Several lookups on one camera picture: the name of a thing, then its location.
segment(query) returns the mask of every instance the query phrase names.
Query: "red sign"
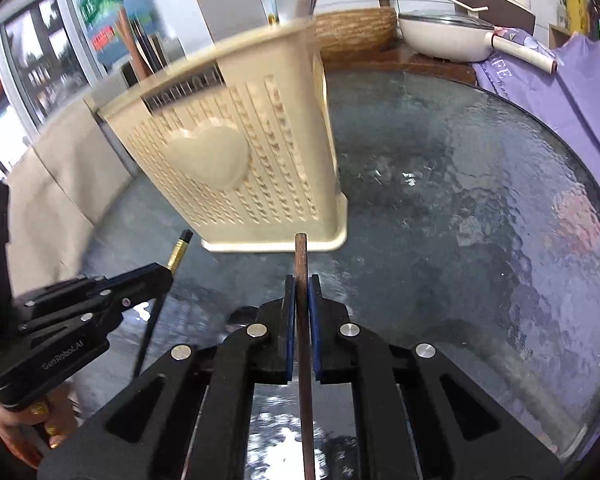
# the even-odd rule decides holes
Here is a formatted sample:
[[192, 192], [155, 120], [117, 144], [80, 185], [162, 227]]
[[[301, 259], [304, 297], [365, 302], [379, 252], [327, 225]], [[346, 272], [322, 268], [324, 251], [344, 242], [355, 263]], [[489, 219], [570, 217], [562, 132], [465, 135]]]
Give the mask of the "red sign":
[[98, 34], [96, 34], [91, 40], [95, 50], [102, 50], [105, 48], [114, 38], [116, 37], [113, 27], [110, 25], [104, 27]]

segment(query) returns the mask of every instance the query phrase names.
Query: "metal screw head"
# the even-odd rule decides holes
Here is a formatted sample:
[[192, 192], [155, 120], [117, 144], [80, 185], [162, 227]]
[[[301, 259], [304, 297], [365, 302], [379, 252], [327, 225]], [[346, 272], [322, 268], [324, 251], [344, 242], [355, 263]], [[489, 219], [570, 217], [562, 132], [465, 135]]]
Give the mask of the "metal screw head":
[[267, 327], [262, 323], [254, 323], [247, 327], [247, 334], [251, 337], [262, 337], [267, 333]]
[[360, 327], [355, 323], [345, 323], [340, 327], [340, 333], [346, 337], [355, 337], [360, 333]]
[[436, 354], [436, 349], [429, 343], [420, 343], [418, 346], [416, 346], [416, 354], [424, 359], [429, 359]]
[[171, 349], [171, 357], [176, 359], [176, 361], [182, 361], [183, 359], [187, 359], [191, 355], [191, 348], [187, 345], [178, 345], [174, 346]]

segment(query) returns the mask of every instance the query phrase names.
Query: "brass tip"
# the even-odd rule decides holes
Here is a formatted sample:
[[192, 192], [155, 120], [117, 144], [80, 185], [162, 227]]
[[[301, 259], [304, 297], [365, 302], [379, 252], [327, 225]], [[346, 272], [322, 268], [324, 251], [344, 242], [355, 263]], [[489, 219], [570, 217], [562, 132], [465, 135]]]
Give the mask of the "brass tip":
[[38, 402], [34, 402], [30, 407], [29, 407], [29, 411], [33, 414], [33, 415], [48, 415], [49, 413], [49, 408], [46, 405], [46, 402], [44, 400], [39, 400]]
[[176, 270], [178, 270], [178, 266], [184, 257], [184, 253], [187, 252], [187, 247], [189, 247], [189, 242], [191, 241], [192, 236], [193, 231], [190, 229], [185, 229], [180, 235], [180, 240], [178, 240], [178, 243], [173, 248], [173, 252], [171, 253], [167, 263], [167, 269], [169, 269], [172, 274], [175, 274]]

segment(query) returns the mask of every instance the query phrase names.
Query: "beige plastic utensil holder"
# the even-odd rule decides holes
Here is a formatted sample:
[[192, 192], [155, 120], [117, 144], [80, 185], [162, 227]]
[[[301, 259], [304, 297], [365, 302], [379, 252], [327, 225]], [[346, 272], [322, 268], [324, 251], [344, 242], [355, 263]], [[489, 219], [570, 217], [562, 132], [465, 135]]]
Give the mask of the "beige plastic utensil holder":
[[210, 251], [339, 248], [347, 237], [311, 20], [234, 36], [100, 115]]

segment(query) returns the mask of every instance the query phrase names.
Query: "human hand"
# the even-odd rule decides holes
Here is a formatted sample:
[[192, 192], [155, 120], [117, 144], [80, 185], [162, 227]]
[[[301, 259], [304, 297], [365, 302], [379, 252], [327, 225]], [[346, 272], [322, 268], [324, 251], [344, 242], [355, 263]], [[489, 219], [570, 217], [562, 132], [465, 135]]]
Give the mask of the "human hand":
[[21, 412], [9, 412], [0, 404], [0, 438], [11, 453], [33, 468], [38, 467], [42, 456], [21, 426], [44, 423], [49, 446], [53, 449], [62, 444], [78, 428], [68, 397], [70, 390], [69, 384], [63, 383], [44, 400], [34, 402]]

